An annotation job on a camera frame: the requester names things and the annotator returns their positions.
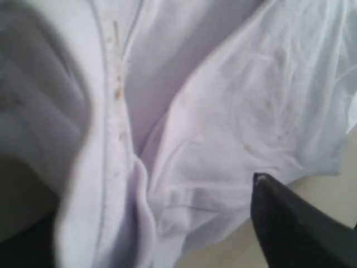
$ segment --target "white garment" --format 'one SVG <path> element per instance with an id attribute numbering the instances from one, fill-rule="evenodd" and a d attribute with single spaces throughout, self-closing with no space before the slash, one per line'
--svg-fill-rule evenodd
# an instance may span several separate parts
<path id="1" fill-rule="evenodd" d="M 183 252 L 224 239 L 249 217 L 254 172 L 284 183 L 339 172 L 356 123 L 355 0 L 23 2 L 54 36 L 57 52 L 46 60 L 62 57 L 71 70 L 61 87 L 68 80 L 83 95 L 68 90 L 52 107 L 87 100 L 62 112 L 75 126 L 73 114 L 90 109 L 69 181 L 56 178 L 61 165 L 42 174 L 63 196 L 59 267 L 173 267 Z M 23 72 L 34 92 L 59 91 Z M 45 104 L 28 103 L 23 114 Z M 51 129 L 56 110 L 45 111 L 37 118 Z M 33 143 L 44 159 L 66 159 L 83 142 L 79 135 L 71 145 L 75 135 L 20 117 L 39 131 Z M 51 140 L 63 144 L 47 152 Z M 41 170 L 25 151 L 23 160 Z"/>

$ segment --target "dark object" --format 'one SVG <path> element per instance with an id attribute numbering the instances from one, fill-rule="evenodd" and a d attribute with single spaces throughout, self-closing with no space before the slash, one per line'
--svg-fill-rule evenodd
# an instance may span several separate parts
<path id="1" fill-rule="evenodd" d="M 357 267 L 357 233 L 268 174 L 254 174 L 251 215 L 270 268 Z"/>
<path id="2" fill-rule="evenodd" d="M 53 268 L 54 213 L 17 236 L 0 243 L 0 267 Z"/>

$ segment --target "floor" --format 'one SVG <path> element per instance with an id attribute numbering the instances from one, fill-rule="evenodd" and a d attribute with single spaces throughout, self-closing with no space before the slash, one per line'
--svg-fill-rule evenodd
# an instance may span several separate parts
<path id="1" fill-rule="evenodd" d="M 357 222 L 357 129 L 349 135 L 339 177 L 301 179 L 291 188 L 302 198 L 339 222 L 354 227 Z M 184 256 L 176 268 L 266 268 L 252 223 L 246 222 L 218 245 Z"/>

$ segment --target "white fabric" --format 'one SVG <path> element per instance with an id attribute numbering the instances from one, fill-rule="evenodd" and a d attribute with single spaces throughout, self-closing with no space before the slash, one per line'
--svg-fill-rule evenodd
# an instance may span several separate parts
<path id="1" fill-rule="evenodd" d="M 356 1 L 23 2 L 59 51 L 43 64 L 61 59 L 72 73 L 60 75 L 57 89 L 23 70 L 36 84 L 26 89 L 36 105 L 25 101 L 23 121 L 1 111 L 2 130 L 13 135 L 2 131 L 0 149 L 16 154 L 6 145 L 29 143 L 25 121 L 53 163 L 51 154 L 82 140 L 57 137 L 62 121 L 41 109 L 89 100 L 90 126 L 68 181 L 43 175 L 55 189 L 66 185 L 58 191 L 59 267 L 173 267 L 183 252 L 224 239 L 249 217 L 254 172 L 284 183 L 339 172 L 356 124 Z M 51 83 L 61 68 L 48 70 Z M 68 95 L 54 96 L 48 108 L 45 89 Z M 58 139 L 63 145 L 47 152 Z M 38 159 L 31 150 L 24 161 Z"/>

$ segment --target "black object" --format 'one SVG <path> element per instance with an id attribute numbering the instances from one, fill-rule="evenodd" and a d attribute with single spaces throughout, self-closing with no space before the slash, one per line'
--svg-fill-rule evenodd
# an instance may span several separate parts
<path id="1" fill-rule="evenodd" d="M 251 216 L 270 268 L 357 268 L 357 232 L 268 174 L 254 174 Z"/>
<path id="2" fill-rule="evenodd" d="M 53 268 L 52 246 L 55 213 L 31 228 L 0 243 L 1 268 Z"/>

